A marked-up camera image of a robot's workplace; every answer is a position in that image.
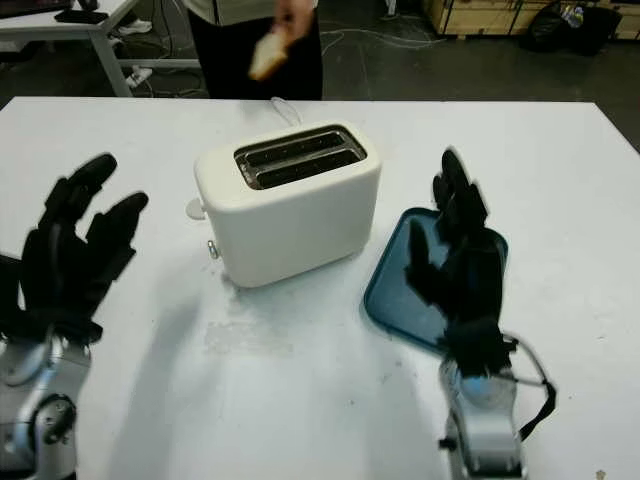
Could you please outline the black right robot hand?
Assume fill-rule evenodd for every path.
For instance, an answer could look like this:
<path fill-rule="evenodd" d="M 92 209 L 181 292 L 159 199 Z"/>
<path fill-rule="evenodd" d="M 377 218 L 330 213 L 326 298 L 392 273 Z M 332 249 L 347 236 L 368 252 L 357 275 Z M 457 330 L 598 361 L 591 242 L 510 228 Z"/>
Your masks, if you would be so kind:
<path fill-rule="evenodd" d="M 419 221 L 409 224 L 409 263 L 405 278 L 421 299 L 436 305 L 452 323 L 499 319 L 504 261 L 494 232 L 486 227 L 488 209 L 478 185 L 471 181 L 453 147 L 442 154 L 441 172 L 432 181 L 439 212 L 438 239 L 449 246 L 436 266 Z"/>

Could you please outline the person's left hand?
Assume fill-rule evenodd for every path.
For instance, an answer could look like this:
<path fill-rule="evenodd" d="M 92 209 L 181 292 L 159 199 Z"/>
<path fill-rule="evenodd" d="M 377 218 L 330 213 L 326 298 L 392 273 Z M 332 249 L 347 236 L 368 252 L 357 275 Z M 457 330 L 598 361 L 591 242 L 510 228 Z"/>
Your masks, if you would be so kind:
<path fill-rule="evenodd" d="M 278 0 L 275 2 L 273 29 L 284 36 L 287 44 L 306 36 L 315 16 L 312 0 Z"/>

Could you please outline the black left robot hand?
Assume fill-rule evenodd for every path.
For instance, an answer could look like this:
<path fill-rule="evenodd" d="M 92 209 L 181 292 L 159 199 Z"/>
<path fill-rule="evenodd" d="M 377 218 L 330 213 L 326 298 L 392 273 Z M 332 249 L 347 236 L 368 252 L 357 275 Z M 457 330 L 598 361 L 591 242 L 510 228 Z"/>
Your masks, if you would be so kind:
<path fill-rule="evenodd" d="M 84 237 L 76 224 L 115 172 L 117 161 L 100 154 L 59 178 L 45 210 L 25 241 L 21 287 L 26 311 L 38 326 L 80 344 L 101 339 L 93 316 L 135 255 L 131 242 L 149 198 L 135 192 L 94 215 Z"/>

